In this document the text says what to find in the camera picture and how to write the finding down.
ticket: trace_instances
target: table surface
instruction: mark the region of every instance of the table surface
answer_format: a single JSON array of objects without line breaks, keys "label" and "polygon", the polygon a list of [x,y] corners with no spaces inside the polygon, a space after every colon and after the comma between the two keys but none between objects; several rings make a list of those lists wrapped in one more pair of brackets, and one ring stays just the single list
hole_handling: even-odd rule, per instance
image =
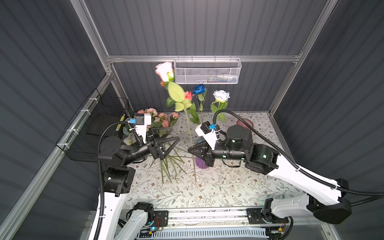
[{"label": "table surface", "polygon": [[[249,119],[256,130],[281,147],[267,113],[240,113],[239,116]],[[213,114],[203,114],[202,117],[204,121],[212,122]],[[237,122],[237,119],[229,114],[225,117],[225,122],[218,120],[220,128],[224,131]],[[194,131],[196,126],[197,124],[190,122],[194,144],[198,138]],[[178,136],[181,140],[170,155],[179,155],[183,162],[168,160],[170,178],[165,170],[162,173],[159,159],[153,162],[153,158],[148,157],[143,163],[131,164],[130,167],[136,170],[136,174],[123,209],[131,209],[137,202],[150,202],[156,209],[262,206],[266,198],[285,199],[303,193],[283,180],[246,169],[244,163],[239,168],[230,168],[221,161],[215,161],[215,166],[207,169],[196,167],[195,180],[195,157],[186,152],[191,142],[185,115],[180,115],[173,128],[171,136]],[[266,144],[255,134],[253,141]]]}]

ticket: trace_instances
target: enclosure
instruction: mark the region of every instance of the enclosure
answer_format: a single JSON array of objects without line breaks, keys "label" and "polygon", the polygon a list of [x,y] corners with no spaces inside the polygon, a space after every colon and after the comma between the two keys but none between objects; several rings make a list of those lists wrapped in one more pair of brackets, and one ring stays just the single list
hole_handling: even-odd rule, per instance
[{"label": "enclosure", "polygon": [[[155,73],[164,62],[184,90],[205,84],[199,121],[212,121],[213,92],[224,90],[226,109],[297,164],[381,191],[383,13],[381,0],[1,1],[0,239],[87,239],[98,203],[95,129],[141,109],[171,116]],[[197,96],[192,102],[199,106]],[[196,118],[179,112],[171,134],[181,138],[172,151],[180,161],[169,172],[151,157],[132,164],[122,214],[139,201],[240,211],[303,194],[243,164],[226,166],[237,162],[194,170],[186,150],[199,136],[187,115]],[[218,124],[226,130],[237,119]],[[353,207],[339,225],[297,218],[287,239],[381,239],[381,203]]]}]

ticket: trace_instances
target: black cable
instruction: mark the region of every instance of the black cable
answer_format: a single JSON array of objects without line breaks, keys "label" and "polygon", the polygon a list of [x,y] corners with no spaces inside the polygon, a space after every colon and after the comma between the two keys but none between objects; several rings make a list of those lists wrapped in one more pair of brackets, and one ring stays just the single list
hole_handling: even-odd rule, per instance
[{"label": "black cable", "polygon": [[289,216],[289,219],[290,219],[291,223],[289,224],[289,228],[288,228],[288,230],[287,230],[287,231],[285,232],[285,234],[284,234],[281,238],[279,238],[278,240],[283,240],[283,239],[285,239],[285,238],[288,236],[288,234],[291,232],[292,227],[293,227],[293,218],[292,218],[291,216]]},{"label": "black cable", "polygon": [[132,215],[132,212],[133,212],[133,209],[129,210],[129,211],[127,212],[127,214],[125,215],[125,219],[129,220],[129,218],[130,218],[131,215]]},{"label": "black cable", "polygon": [[364,192],[364,191],[349,190],[349,189],[346,189],[346,188],[343,188],[343,187],[337,187],[337,186],[335,186],[335,185],[333,185],[331,183],[328,183],[328,182],[326,182],[324,180],[321,180],[321,179],[319,179],[319,178],[317,178],[317,177],[307,173],[306,171],[301,169],[281,148],[279,148],[276,144],[271,142],[268,138],[263,136],[261,133],[256,131],[252,126],[250,126],[247,122],[245,122],[241,117],[239,117],[234,112],[232,112],[230,110],[226,110],[226,109],[218,110],[214,114],[214,118],[213,118],[213,123],[214,124],[216,124],[217,115],[219,113],[222,113],[222,112],[229,113],[232,116],[235,116],[237,119],[239,119],[243,124],[245,124],[245,126],[247,126],[249,129],[251,129],[257,136],[259,136],[261,139],[263,139],[264,141],[269,143],[272,147],[274,147],[277,151],[279,151],[295,169],[298,169],[299,172],[301,172],[305,176],[309,177],[310,179],[315,180],[315,181],[317,181],[317,182],[319,182],[319,183],[321,183],[321,184],[323,184],[325,186],[328,186],[330,188],[337,189],[339,191],[350,193],[350,194],[354,194],[354,195],[361,195],[361,196],[384,196],[384,192]]},{"label": "black cable", "polygon": [[378,196],[376,196],[376,197],[368,197],[368,198],[362,199],[360,201],[352,202],[351,203],[351,207],[357,206],[357,205],[360,205],[360,204],[364,204],[364,203],[367,203],[367,202],[375,201],[375,200],[378,200],[378,199],[381,199],[381,198],[383,198],[383,197],[378,197]]},{"label": "black cable", "polygon": [[226,165],[226,166],[228,166],[228,167],[233,167],[233,168],[235,168],[235,167],[240,167],[240,166],[241,166],[241,160],[239,160],[239,161],[240,161],[239,165],[228,165],[228,164],[226,164],[226,163],[224,162],[224,160],[221,160],[221,161],[224,163],[224,165]]},{"label": "black cable", "polygon": [[[116,122],[116,123],[110,125],[109,127],[107,127],[104,130],[103,134],[100,137],[99,144],[97,146],[97,156],[98,156],[98,158],[99,158],[99,153],[100,153],[100,145],[101,145],[101,142],[103,141],[103,137],[104,137],[105,133],[111,127],[119,125],[119,124],[126,125],[127,122],[123,122],[123,121]],[[99,167],[99,181],[100,181],[100,212],[99,212],[99,220],[97,222],[95,236],[93,237],[93,240],[98,240],[99,239],[101,224],[103,223],[103,216],[104,216],[104,178],[103,178],[103,167],[102,167],[100,161],[98,161],[98,167]]]}]

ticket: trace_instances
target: white rose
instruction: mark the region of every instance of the white rose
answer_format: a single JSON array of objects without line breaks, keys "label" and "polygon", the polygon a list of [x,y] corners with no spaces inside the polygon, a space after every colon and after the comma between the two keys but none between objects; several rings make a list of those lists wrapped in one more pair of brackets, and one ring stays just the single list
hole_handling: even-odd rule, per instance
[{"label": "white rose", "polygon": [[160,76],[163,82],[168,82],[169,79],[168,79],[167,73],[169,73],[169,75],[173,77],[172,63],[166,62],[166,63],[161,63],[157,65],[155,73],[157,73]]},{"label": "white rose", "polygon": [[230,98],[229,93],[227,93],[224,90],[214,91],[214,97],[215,97],[216,101],[218,101],[220,103],[225,103]]}]

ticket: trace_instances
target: dark gray wall panel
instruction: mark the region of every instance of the dark gray wall panel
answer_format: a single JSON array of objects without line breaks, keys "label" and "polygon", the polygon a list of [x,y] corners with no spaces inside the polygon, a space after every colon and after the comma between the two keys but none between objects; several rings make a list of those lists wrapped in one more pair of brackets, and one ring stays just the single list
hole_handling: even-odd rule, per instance
[{"label": "dark gray wall panel", "polygon": [[[155,73],[157,63],[114,63],[120,80],[135,111],[155,108],[158,111],[173,111],[165,107],[168,92],[160,86]],[[269,110],[291,63],[243,63],[238,84],[208,84],[205,111],[215,101],[215,90],[229,91],[227,109],[236,111]],[[195,85],[181,85],[191,91]]]},{"label": "dark gray wall panel", "polygon": [[[0,62],[0,191],[6,196],[0,197],[2,222],[105,71],[70,1],[0,1]],[[79,175],[88,171],[73,167]],[[61,167],[58,172],[67,183],[81,185],[83,197],[91,191],[97,196],[97,186],[82,185],[83,180],[65,175]],[[62,188],[49,192],[59,196]],[[94,209],[94,202],[71,191],[65,194]],[[55,204],[55,210],[46,204],[36,212],[54,216],[62,211]],[[34,224],[30,232],[46,230],[40,220]],[[32,225],[27,221],[22,228]]]},{"label": "dark gray wall panel", "polygon": [[[275,114],[298,164],[355,190],[384,188],[383,12],[383,1],[339,1]],[[342,237],[379,239],[382,203],[354,208]]]},{"label": "dark gray wall panel", "polygon": [[86,0],[110,55],[293,55],[325,0]]},{"label": "dark gray wall panel", "polygon": [[97,172],[96,163],[65,157],[13,239],[79,239],[97,207]]}]

